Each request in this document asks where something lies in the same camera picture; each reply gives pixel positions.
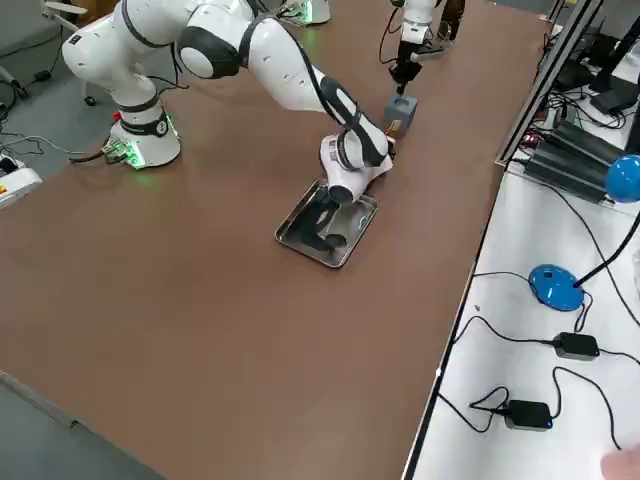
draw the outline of gray block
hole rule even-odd
[[[395,94],[384,107],[384,124],[388,126],[395,122],[392,131],[399,134],[406,133],[416,114],[417,106],[417,98]]]

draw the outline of metal frame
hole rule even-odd
[[[547,14],[547,21],[556,23],[558,21],[558,17],[560,16],[560,12],[562,12],[562,8],[567,3],[567,0],[556,0],[554,4],[551,6],[551,10]]]
[[[604,0],[580,0],[574,7],[567,24],[558,37],[558,41],[548,53],[544,62],[542,62],[529,97],[518,114],[514,126],[502,147],[498,150],[496,156],[496,163],[498,165],[506,165],[509,159],[516,153],[520,140],[533,121],[542,99],[547,95],[549,90],[551,90],[551,86],[560,73],[560,70],[569,58],[575,45],[580,41],[585,29],[595,18],[603,2]],[[557,18],[557,15],[559,15],[562,10],[563,4],[563,0],[558,0],[551,10],[550,15],[553,13]]]

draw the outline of table surface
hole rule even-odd
[[[298,32],[378,121],[389,14],[335,2]],[[0,212],[0,368],[170,478],[399,477],[545,30],[469,2],[456,45],[409,87],[412,130],[337,272],[273,238],[335,126],[281,110],[246,72],[191,79],[165,99],[180,159],[67,168]]]
[[[564,194],[592,228],[605,256],[626,235],[633,217]],[[611,270],[637,317],[640,301],[634,282],[632,243]],[[554,192],[515,174],[505,175],[476,272],[508,271],[525,277],[541,263],[554,263],[576,275],[600,263],[597,251],[579,219]],[[584,334],[600,348],[640,358],[640,330],[624,309],[611,281],[603,273],[585,285],[594,297]],[[526,281],[511,276],[473,279],[457,334],[473,315],[482,315],[503,335],[512,338],[554,338],[571,332],[578,312],[554,311],[534,298]],[[487,414],[467,405],[498,385],[511,398],[545,402],[557,410],[551,372],[563,366],[596,381],[611,402],[616,437],[624,447],[640,441],[637,398],[640,368],[626,358],[602,355],[594,362],[558,358],[553,349],[513,344],[494,336],[474,321],[451,351],[440,392],[473,421],[484,426]],[[600,480],[600,460],[614,450],[609,418],[602,397],[583,380],[559,372],[563,409],[551,431],[509,430],[500,418],[487,434],[473,432],[441,400],[428,423],[415,480]],[[496,396],[496,405],[503,397]]]

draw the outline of black cable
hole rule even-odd
[[[581,96],[580,99],[569,97],[569,95],[576,94],[576,93],[580,93],[580,96]],[[585,94],[584,92],[567,93],[567,92],[550,91],[547,95],[548,105],[549,105],[549,108],[560,108],[560,107],[572,106],[573,108],[576,109],[576,116],[578,117],[579,121],[582,121],[582,120],[588,121],[589,123],[592,123],[601,128],[606,128],[608,130],[620,130],[626,126],[628,115],[621,115],[621,114],[613,115],[614,117],[613,120],[605,123],[598,120],[589,112],[587,112],[584,109],[584,107],[578,103],[579,100],[587,98],[587,96],[591,96],[591,95]]]
[[[504,391],[505,396],[504,396],[504,400],[502,402],[500,402],[496,408],[487,408],[487,407],[480,406],[480,404],[482,402],[485,402],[485,401],[489,400],[491,397],[493,397],[496,393],[498,393],[500,391]],[[497,414],[505,413],[505,412],[501,411],[500,409],[504,408],[504,406],[509,402],[509,397],[510,396],[511,396],[511,394],[509,393],[509,389],[507,387],[504,387],[504,386],[500,385],[499,387],[496,387],[493,390],[491,390],[489,393],[487,393],[480,400],[476,400],[475,402],[471,402],[469,404],[469,408],[472,408],[474,410],[481,410],[483,412],[490,412],[492,415],[496,414],[496,413]]]
[[[607,355],[613,355],[613,356],[617,356],[617,357],[626,357],[629,360],[633,360],[634,362],[636,362],[638,364],[638,366],[640,367],[640,360],[638,360],[633,355],[630,355],[630,354],[624,353],[624,352],[611,352],[609,350],[605,350],[604,348],[601,348],[600,351],[602,353],[606,353]]]
[[[18,92],[16,92],[16,88],[11,85],[9,82],[0,79],[0,85],[7,85],[11,89],[11,93],[13,94],[13,98],[11,99],[11,103],[9,105],[5,105],[5,111],[0,113],[0,122],[5,120],[13,107],[16,106],[16,102],[18,101]]]
[[[287,32],[289,34],[289,37],[291,37],[291,39],[295,42],[296,46],[298,47],[298,51],[300,52],[300,56],[302,57],[302,61],[304,62],[304,65],[307,69],[307,72],[309,73],[309,79],[311,80],[311,85],[313,86],[314,91],[316,92],[316,95],[318,96],[318,100],[320,101],[320,104],[322,105],[322,108],[324,108],[324,111],[327,113],[327,115],[329,115],[329,117],[334,120],[336,123],[342,125],[340,123],[340,121],[338,120],[338,117],[336,117],[335,113],[333,113],[333,110],[331,109],[331,106],[329,105],[329,102],[327,101],[327,97],[325,96],[324,92],[322,91],[322,89],[320,88],[320,84],[318,83],[318,78],[316,77],[316,73],[313,70],[313,65],[311,64],[311,60],[309,60],[309,56],[307,55],[307,52],[304,51],[304,48],[302,48],[302,45],[300,45],[300,42],[298,42],[298,39],[296,37],[293,36],[293,34],[287,30],[286,28],[282,27],[283,30],[285,32]]]
[[[491,332],[496,337],[501,338],[502,340],[506,340],[507,342],[513,342],[513,343],[537,343],[537,344],[540,344],[540,345],[554,346],[554,342],[551,341],[551,340],[540,340],[540,339],[535,339],[535,338],[519,339],[519,338],[507,337],[506,335],[501,334],[495,328],[493,328],[493,326],[491,326],[491,324],[487,321],[487,319],[484,318],[484,317],[481,317],[480,315],[474,315],[473,317],[471,317],[467,321],[465,326],[462,328],[462,331],[460,332],[460,334],[453,340],[453,344],[454,345],[456,343],[458,343],[458,341],[466,333],[467,329],[469,328],[469,325],[471,325],[471,322],[473,322],[474,320],[480,320],[482,323],[484,323],[487,326],[487,328],[489,330],[491,330]]]
[[[620,447],[620,444],[618,443],[618,440],[616,439],[615,419],[613,417],[613,409],[611,408],[611,404],[609,403],[609,399],[607,399],[607,396],[604,394],[604,391],[602,390],[600,385],[598,385],[596,382],[594,382],[590,378],[582,376],[579,373],[574,372],[573,370],[569,370],[568,368],[555,367],[553,369],[553,372],[551,373],[551,376],[553,377],[553,383],[556,386],[556,393],[557,393],[557,398],[558,398],[558,410],[557,410],[556,414],[553,415],[551,418],[553,418],[555,420],[562,413],[562,392],[560,391],[560,384],[558,383],[558,378],[557,378],[557,375],[556,375],[558,371],[563,371],[563,372],[570,373],[571,375],[573,375],[575,377],[578,377],[578,378],[584,380],[585,382],[590,383],[591,385],[596,387],[596,389],[598,390],[598,392],[602,396],[602,399],[604,400],[605,405],[607,406],[607,413],[609,414],[609,425],[610,425],[611,440],[613,441],[613,444],[615,445],[615,447],[618,450],[622,450],[622,447]]]
[[[584,226],[584,228],[587,230],[587,233],[589,234],[589,236],[591,237],[591,241],[593,242],[593,245],[596,247],[596,250],[598,251],[598,255],[600,256],[600,258],[602,259],[602,261],[606,261],[604,254],[602,253],[602,249],[600,248],[600,244],[598,243],[598,241],[596,240],[595,235],[593,234],[593,231],[591,230],[591,227],[589,227],[589,224],[587,223],[587,221],[584,219],[584,217],[582,215],[580,215],[580,213],[574,208],[573,205],[571,205],[571,203],[569,202],[569,200],[567,200],[565,198],[564,195],[562,195],[558,190],[556,190],[554,187],[551,187],[549,185],[543,185],[545,187],[547,187],[548,189],[550,189],[552,192],[554,192],[556,195],[558,195],[560,197],[560,199],[565,203],[565,205],[567,205],[567,207],[569,207],[569,209],[576,215],[576,217],[578,217],[578,219],[580,220],[580,222],[582,222],[582,225]],[[640,328],[640,322],[638,321],[638,319],[636,318],[636,316],[634,315],[633,311],[631,310],[631,307],[629,306],[629,304],[627,303],[627,301],[624,299],[624,297],[622,296],[622,293],[620,292],[620,288],[618,287],[618,284],[615,280],[615,278],[613,277],[613,273],[611,273],[611,270],[609,269],[609,266],[607,265],[606,267],[607,273],[609,274],[609,278],[611,279],[611,283],[613,284],[613,288],[616,291],[616,294],[618,295],[618,298],[620,299],[620,301],[622,302],[622,305],[624,305],[624,308],[627,310],[627,313],[629,313],[629,316],[631,317],[631,319],[633,320],[633,322],[638,326],[638,328]]]
[[[536,291],[536,286],[531,283],[531,281],[525,277],[524,275],[520,275],[519,273],[515,273],[515,272],[484,272],[484,273],[474,273],[471,278],[476,278],[476,277],[488,277],[488,276],[492,276],[492,275],[511,275],[513,277],[518,277],[522,280],[524,280],[525,282],[527,282],[529,284],[529,286],[531,287],[531,289],[533,290],[533,292],[536,294],[536,297],[538,296],[537,291]]]
[[[167,90],[175,90],[175,89],[188,90],[189,89],[189,85],[185,85],[185,86],[180,85],[180,73],[183,73],[183,71],[182,71],[182,67],[180,66],[180,63],[178,63],[178,59],[176,57],[176,45],[175,45],[175,43],[172,43],[171,45],[169,45],[169,51],[171,52],[171,61],[173,62],[173,74],[174,74],[175,80],[172,82],[171,80],[168,80],[168,79],[163,78],[163,77],[158,77],[158,76],[155,76],[155,75],[147,75],[147,78],[151,78],[153,80],[159,80],[161,82],[165,82],[165,83],[170,85],[168,87],[164,87],[163,89],[161,89],[158,92],[158,95],[162,95]]]
[[[56,65],[58,63],[58,60],[60,59],[60,53],[62,53],[62,45],[64,45],[64,39],[62,37],[63,35],[63,31],[64,29],[62,27],[60,27],[60,46],[58,47],[58,51],[56,52],[56,58],[53,60],[53,64],[51,65],[51,68],[49,68],[49,74],[52,74],[53,71],[56,69]]]
[[[584,330],[584,325],[587,323],[587,316],[589,315],[589,311],[593,306],[593,295],[589,292],[584,291],[584,294],[589,297],[589,305],[585,303],[582,304],[582,310],[580,311],[580,315],[576,319],[576,323],[573,326],[573,333],[580,333]]]
[[[262,9],[262,13],[269,13],[269,9],[265,6],[262,0],[256,0],[260,8]]]
[[[519,273],[515,273],[515,272],[485,272],[485,273],[474,273],[472,278],[476,278],[476,277],[487,277],[489,275],[512,275],[514,277],[518,277],[521,278],[522,280],[524,280],[525,282],[527,282],[529,285],[531,285],[531,282],[529,281],[529,279],[527,277],[525,277],[524,275],[520,275]]]
[[[595,277],[598,273],[600,273],[602,270],[604,270],[605,268],[608,268],[609,265],[611,265],[613,262],[615,262],[616,259],[622,253],[622,251],[627,247],[627,245],[629,245],[629,242],[633,239],[633,236],[635,235],[635,233],[638,230],[639,226],[640,226],[640,212],[638,213],[638,215],[636,215],[636,218],[633,221],[633,224],[631,225],[631,229],[629,230],[629,233],[627,233],[626,237],[624,238],[624,240],[622,241],[620,246],[618,248],[616,248],[616,251],[613,252],[613,255],[611,255],[607,260],[602,262],[600,265],[598,265],[596,268],[594,268],[589,273],[587,273],[584,277],[582,277],[580,280],[578,280],[573,285],[573,287],[574,288],[581,287],[582,285],[584,285],[585,282],[588,282],[593,277]]]
[[[89,155],[88,157],[82,157],[82,158],[70,158],[69,162],[72,164],[76,164],[76,163],[86,163],[86,162],[91,162],[93,160],[96,160],[100,157],[104,156],[104,152],[102,151],[102,149],[98,150],[96,153]]]
[[[158,77],[158,76],[156,76],[156,75],[148,75],[148,76],[147,76],[147,78],[151,78],[151,79],[153,79],[153,80],[159,80],[159,81],[161,81],[161,82],[168,83],[169,85],[171,85],[171,87],[167,87],[167,88],[169,88],[169,89],[171,89],[171,90],[173,90],[173,89],[175,89],[175,88],[178,88],[178,89],[180,89],[180,90],[188,90],[188,89],[189,89],[189,85],[184,85],[184,86],[183,86],[183,85],[179,85],[179,84],[177,84],[176,82],[172,82],[172,81],[171,81],[171,80],[169,80],[169,79],[162,78],[162,77]]]
[[[26,52],[27,50],[31,50],[33,48],[37,48],[37,47],[41,47],[43,45],[46,45],[47,43],[53,42],[56,38],[58,38],[58,35],[60,35],[60,33],[56,33],[53,37],[47,39],[47,40],[43,40],[42,42],[39,43],[35,43],[33,45],[28,45],[26,47],[20,47],[16,50],[13,50],[11,52],[5,53],[3,55],[0,55],[0,58],[7,58],[7,57],[11,57],[12,55],[15,55],[16,53],[20,53],[20,52]]]
[[[494,395],[495,393],[497,393],[498,391],[504,390],[506,392],[506,398],[500,403],[500,405],[498,405],[497,408],[495,409],[485,409],[484,407],[479,407],[478,404],[482,403],[485,400],[488,400],[492,395]],[[489,417],[489,422],[487,423],[487,426],[484,428],[478,428],[476,427],[473,423],[471,423],[471,421],[469,421],[463,414],[462,412],[460,412],[460,410],[458,410],[456,408],[456,406],[451,403],[451,401],[449,401],[449,399],[447,397],[445,397],[442,393],[438,392],[438,398],[440,398],[444,403],[446,403],[449,408],[451,408],[451,410],[453,410],[455,412],[456,415],[458,415],[458,417],[460,417],[460,419],[467,424],[467,426],[469,428],[471,428],[474,432],[477,433],[487,433],[489,431],[489,429],[491,428],[491,423],[493,422],[493,418],[496,414],[499,414],[499,409],[502,408],[504,405],[507,404],[507,402],[509,401],[509,390],[506,387],[498,387],[495,388],[493,391],[491,391],[488,395],[486,395],[485,397],[483,397],[480,400],[477,400],[475,402],[472,402],[469,404],[469,408],[473,408],[475,410],[483,410],[483,411],[489,411],[491,412],[491,416]]]
[[[400,8],[397,8],[397,7],[393,9],[393,12],[391,13],[391,16],[389,17],[389,21],[387,22],[387,26],[384,27],[384,32],[382,33],[382,39],[380,40],[380,47],[378,48],[378,60],[380,61],[380,63],[382,65],[386,65],[388,63],[395,62],[396,60],[398,60],[398,57],[390,58],[389,60],[382,60],[382,47],[384,46],[384,39],[387,37],[387,33],[395,33],[402,26],[402,25],[400,25],[393,32],[391,32],[389,30],[391,28],[391,23],[393,22],[393,19],[395,18],[396,14],[398,13],[399,10],[400,10]]]
[[[477,433],[486,433],[489,431],[489,428],[491,427],[491,424],[487,425],[486,428],[480,429],[478,427],[476,427],[473,423],[471,423],[469,420],[467,420],[467,418],[460,412],[460,410],[458,410],[456,408],[456,406],[451,403],[449,401],[449,399],[447,399],[447,397],[445,397],[442,393],[438,392],[438,398],[440,398],[444,403],[446,403],[447,405],[449,405],[449,408],[451,408],[451,410],[453,410],[456,415],[458,415],[458,417],[460,417],[460,419],[467,424],[467,426],[472,429],[474,432]]]

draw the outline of green led light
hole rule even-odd
[[[127,145],[127,163],[133,168],[142,168],[145,166],[144,157],[137,143],[129,143]]]
[[[304,4],[304,10],[304,23],[311,23],[311,20],[313,19],[312,0],[307,0],[307,2]]]

